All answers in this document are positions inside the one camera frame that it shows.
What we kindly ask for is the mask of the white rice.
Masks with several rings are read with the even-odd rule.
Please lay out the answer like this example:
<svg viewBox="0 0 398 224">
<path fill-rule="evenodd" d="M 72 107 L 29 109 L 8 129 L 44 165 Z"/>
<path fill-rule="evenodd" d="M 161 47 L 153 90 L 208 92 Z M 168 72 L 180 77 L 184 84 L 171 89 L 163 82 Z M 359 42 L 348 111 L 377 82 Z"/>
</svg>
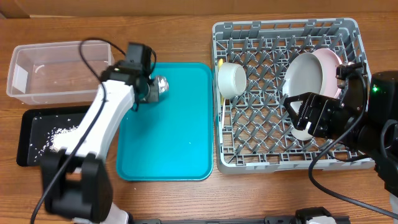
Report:
<svg viewBox="0 0 398 224">
<path fill-rule="evenodd" d="M 81 114 L 36 116 L 30 132 L 29 155 L 37 162 L 44 152 L 57 152 L 82 121 Z"/>
</svg>

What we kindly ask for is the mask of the foil wrapper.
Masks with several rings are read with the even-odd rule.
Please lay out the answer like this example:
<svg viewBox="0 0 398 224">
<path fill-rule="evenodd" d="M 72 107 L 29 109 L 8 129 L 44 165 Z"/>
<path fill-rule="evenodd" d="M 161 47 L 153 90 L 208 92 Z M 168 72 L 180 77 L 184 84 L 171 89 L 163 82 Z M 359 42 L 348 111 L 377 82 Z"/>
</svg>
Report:
<svg viewBox="0 0 398 224">
<path fill-rule="evenodd" d="M 157 83 L 159 89 L 159 95 L 163 95 L 169 91 L 169 83 L 166 77 L 157 75 L 155 77 L 155 82 Z"/>
</svg>

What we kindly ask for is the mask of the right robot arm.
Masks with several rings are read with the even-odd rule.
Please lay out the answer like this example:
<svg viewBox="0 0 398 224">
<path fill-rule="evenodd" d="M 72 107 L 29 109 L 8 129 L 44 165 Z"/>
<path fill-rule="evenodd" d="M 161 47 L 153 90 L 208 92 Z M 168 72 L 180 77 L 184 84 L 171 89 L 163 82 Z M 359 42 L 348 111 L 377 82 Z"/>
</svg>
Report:
<svg viewBox="0 0 398 224">
<path fill-rule="evenodd" d="M 284 101 L 294 128 L 307 128 L 314 137 L 332 140 L 311 162 L 308 168 L 310 181 L 332 197 L 396 219 L 397 72 L 379 72 L 368 78 L 366 72 L 342 68 L 336 77 L 345 83 L 339 100 L 308 92 Z M 315 164 L 337 144 L 360 151 L 364 158 L 375 162 L 375 171 L 391 195 L 391 212 L 341 195 L 315 180 Z"/>
</svg>

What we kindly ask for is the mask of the grey plate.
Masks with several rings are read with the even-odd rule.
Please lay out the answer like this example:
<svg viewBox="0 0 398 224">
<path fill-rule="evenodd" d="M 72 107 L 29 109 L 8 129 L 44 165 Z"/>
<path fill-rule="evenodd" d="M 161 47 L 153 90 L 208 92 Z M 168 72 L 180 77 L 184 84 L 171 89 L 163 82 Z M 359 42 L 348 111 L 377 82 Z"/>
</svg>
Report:
<svg viewBox="0 0 398 224">
<path fill-rule="evenodd" d="M 285 73 L 284 81 L 282 93 L 288 96 L 322 93 L 325 88 L 321 63 L 312 53 L 295 57 Z"/>
</svg>

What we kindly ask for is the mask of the grey bowl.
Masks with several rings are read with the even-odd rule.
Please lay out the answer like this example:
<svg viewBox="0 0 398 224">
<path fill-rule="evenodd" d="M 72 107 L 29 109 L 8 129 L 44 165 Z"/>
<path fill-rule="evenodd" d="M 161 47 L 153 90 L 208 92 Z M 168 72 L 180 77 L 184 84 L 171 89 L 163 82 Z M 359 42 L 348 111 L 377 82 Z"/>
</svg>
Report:
<svg viewBox="0 0 398 224">
<path fill-rule="evenodd" d="M 225 62 L 218 70 L 217 84 L 224 98 L 240 96 L 246 90 L 246 72 L 239 64 Z"/>
</svg>

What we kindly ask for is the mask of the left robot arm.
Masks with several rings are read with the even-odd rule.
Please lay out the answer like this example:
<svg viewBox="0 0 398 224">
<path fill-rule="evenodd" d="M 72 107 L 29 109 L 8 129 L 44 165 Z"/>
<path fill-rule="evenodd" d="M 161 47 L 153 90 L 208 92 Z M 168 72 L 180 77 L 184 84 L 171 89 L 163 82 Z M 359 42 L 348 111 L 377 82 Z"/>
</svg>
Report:
<svg viewBox="0 0 398 224">
<path fill-rule="evenodd" d="M 74 135 L 40 159 L 43 194 L 31 223 L 41 207 L 75 223 L 133 223 L 113 201 L 106 156 L 124 115 L 142 103 L 158 102 L 169 86 L 160 85 L 165 78 L 151 78 L 157 56 L 149 46 L 131 42 L 123 54 L 123 60 L 93 74 L 98 91 Z"/>
</svg>

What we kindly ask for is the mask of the yellow plastic spoon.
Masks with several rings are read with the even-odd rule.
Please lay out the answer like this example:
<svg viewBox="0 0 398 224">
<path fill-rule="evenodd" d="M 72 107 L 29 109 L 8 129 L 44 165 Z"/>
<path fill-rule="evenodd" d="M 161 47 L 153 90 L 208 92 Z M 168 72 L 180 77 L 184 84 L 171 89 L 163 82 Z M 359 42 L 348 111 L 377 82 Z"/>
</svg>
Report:
<svg viewBox="0 0 398 224">
<path fill-rule="evenodd" d="M 219 73 L 220 73 L 222 64 L 223 64 L 223 59 L 221 58 L 221 59 L 218 60 L 218 72 L 219 72 Z M 221 106 L 223 105 L 223 101 L 224 101 L 224 97 L 223 97 L 222 94 L 220 93 L 220 105 L 221 105 Z"/>
</svg>

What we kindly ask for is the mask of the pink plate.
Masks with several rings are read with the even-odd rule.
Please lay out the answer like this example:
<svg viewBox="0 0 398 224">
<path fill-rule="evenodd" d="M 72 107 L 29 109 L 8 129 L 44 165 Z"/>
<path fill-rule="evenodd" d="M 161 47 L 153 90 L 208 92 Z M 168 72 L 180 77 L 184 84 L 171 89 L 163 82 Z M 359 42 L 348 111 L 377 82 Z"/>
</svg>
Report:
<svg viewBox="0 0 398 224">
<path fill-rule="evenodd" d="M 342 64 L 341 59 L 330 49 L 317 49 L 313 52 L 322 66 L 321 95 L 338 98 L 341 90 L 338 88 L 336 69 Z"/>
</svg>

